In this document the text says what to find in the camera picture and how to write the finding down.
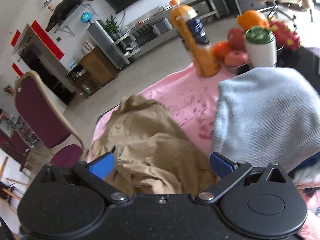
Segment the khaki jacket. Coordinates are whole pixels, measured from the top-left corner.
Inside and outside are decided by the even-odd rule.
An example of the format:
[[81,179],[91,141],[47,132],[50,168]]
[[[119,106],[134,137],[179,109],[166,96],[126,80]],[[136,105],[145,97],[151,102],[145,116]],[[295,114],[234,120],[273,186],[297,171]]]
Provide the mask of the khaki jacket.
[[218,181],[205,156],[158,101],[123,99],[91,146],[97,159],[111,152],[115,166],[105,181],[134,194],[196,195]]

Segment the light blue knit sweater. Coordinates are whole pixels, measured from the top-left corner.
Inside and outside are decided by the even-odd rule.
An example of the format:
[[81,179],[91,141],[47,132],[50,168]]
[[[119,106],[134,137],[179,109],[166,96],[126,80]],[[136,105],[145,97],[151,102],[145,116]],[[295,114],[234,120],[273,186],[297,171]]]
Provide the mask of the light blue knit sweater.
[[211,150],[292,171],[319,152],[319,94],[292,68],[258,67],[221,81]]

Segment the pink cartoon blanket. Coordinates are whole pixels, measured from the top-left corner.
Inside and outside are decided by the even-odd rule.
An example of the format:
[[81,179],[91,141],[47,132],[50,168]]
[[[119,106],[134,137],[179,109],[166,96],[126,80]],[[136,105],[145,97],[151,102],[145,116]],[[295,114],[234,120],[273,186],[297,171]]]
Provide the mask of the pink cartoon blanket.
[[[156,100],[165,105],[173,120],[202,152],[210,156],[212,128],[219,98],[220,81],[235,77],[236,74],[226,68],[211,77],[199,77],[193,64],[182,71],[175,72],[149,86],[138,94],[146,99]],[[103,114],[96,124],[93,142],[106,130],[107,122],[118,106]],[[319,239],[319,215],[315,215],[319,207],[319,191],[313,197],[303,197],[308,206],[308,218],[303,226],[304,239]]]

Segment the wooden cabinet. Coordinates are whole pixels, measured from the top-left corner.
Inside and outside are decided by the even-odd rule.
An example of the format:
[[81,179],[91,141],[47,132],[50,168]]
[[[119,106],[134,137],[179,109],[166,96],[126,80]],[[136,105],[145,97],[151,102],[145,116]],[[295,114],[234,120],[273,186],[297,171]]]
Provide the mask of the wooden cabinet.
[[87,98],[117,76],[117,69],[99,47],[91,50],[66,74],[77,92]]

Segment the pink peach fruit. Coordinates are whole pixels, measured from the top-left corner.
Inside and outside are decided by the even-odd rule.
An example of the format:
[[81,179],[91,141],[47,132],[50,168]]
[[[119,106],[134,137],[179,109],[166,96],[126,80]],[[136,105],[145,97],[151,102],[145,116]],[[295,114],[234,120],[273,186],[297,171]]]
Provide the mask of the pink peach fruit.
[[249,62],[248,54],[243,50],[232,50],[224,59],[224,64],[228,67],[238,67]]

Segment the small orange tangerine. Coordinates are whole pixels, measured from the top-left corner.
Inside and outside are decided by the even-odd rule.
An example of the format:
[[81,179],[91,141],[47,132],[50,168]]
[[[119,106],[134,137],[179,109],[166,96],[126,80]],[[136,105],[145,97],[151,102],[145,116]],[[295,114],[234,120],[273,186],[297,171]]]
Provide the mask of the small orange tangerine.
[[217,42],[213,46],[213,53],[218,59],[223,60],[228,53],[233,50],[232,46],[228,43],[228,41]]

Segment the white cup green lid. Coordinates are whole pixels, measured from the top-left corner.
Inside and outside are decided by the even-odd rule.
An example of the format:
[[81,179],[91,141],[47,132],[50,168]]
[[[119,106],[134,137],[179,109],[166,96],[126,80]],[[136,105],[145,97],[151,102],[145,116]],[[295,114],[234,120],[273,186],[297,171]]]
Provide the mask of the white cup green lid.
[[251,68],[276,66],[276,37],[270,29],[253,26],[245,33],[244,42]]

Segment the red apple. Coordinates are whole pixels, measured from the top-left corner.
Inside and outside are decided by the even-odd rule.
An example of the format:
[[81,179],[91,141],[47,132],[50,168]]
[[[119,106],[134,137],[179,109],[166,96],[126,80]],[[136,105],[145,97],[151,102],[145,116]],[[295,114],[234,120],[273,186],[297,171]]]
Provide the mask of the red apple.
[[227,41],[235,50],[245,50],[245,32],[239,28],[232,28],[227,35]]

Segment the grey tall speaker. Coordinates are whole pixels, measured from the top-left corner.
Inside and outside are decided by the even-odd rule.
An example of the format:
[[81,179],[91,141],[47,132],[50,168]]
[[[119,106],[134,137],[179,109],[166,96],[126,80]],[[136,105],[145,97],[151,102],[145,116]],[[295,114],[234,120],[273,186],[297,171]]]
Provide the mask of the grey tall speaker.
[[87,32],[118,71],[121,71],[131,64],[117,45],[114,44],[113,38],[107,33],[101,20],[93,22],[87,28]]

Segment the pink dragon fruit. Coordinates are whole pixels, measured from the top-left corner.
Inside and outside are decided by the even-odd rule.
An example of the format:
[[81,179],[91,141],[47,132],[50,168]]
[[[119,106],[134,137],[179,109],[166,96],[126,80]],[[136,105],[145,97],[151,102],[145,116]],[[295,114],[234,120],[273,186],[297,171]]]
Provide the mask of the pink dragon fruit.
[[300,37],[295,30],[289,27],[286,21],[270,21],[270,27],[276,37],[277,44],[291,51],[300,47]]

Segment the green potted plant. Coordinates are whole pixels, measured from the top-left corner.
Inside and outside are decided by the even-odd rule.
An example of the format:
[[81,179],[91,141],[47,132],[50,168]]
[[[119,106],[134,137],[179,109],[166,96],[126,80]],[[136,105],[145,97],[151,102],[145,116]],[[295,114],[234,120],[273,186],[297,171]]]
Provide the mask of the green potted plant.
[[120,33],[120,25],[115,20],[115,17],[113,15],[110,15],[109,18],[105,21],[105,29],[109,35],[111,35],[114,39],[119,38]]

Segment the blue globe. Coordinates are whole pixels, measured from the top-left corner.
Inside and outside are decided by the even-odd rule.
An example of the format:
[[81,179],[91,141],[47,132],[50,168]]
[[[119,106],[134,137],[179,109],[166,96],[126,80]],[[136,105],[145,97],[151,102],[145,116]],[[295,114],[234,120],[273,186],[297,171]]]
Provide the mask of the blue globe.
[[80,21],[82,23],[91,23],[92,20],[92,15],[89,12],[84,12],[81,16],[80,16]]

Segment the orange juice bottle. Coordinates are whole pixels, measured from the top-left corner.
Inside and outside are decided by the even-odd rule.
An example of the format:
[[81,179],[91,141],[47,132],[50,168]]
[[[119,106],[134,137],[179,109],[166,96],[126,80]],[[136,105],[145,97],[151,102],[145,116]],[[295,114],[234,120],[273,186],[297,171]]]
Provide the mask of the orange juice bottle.
[[180,0],[171,0],[169,4],[172,6],[169,21],[189,52],[198,76],[216,75],[220,66],[196,10]]

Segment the long metal tv shelf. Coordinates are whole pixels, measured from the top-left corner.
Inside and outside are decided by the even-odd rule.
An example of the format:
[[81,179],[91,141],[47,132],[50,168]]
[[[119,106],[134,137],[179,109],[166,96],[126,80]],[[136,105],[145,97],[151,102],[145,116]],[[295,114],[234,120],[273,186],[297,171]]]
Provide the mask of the long metal tv shelf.
[[[193,7],[203,23],[229,15],[225,0],[186,0],[183,4]],[[112,49],[125,64],[177,36],[169,21],[171,10],[171,5],[159,9],[111,42]]]

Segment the dark animal figurine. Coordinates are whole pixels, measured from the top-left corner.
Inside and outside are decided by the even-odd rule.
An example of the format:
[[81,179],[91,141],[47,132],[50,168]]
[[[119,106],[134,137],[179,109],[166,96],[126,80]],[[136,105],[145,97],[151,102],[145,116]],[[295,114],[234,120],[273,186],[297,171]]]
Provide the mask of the dark animal figurine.
[[52,16],[49,19],[45,29],[50,32],[57,24],[60,26],[67,18],[67,15],[84,0],[62,0],[54,9]]

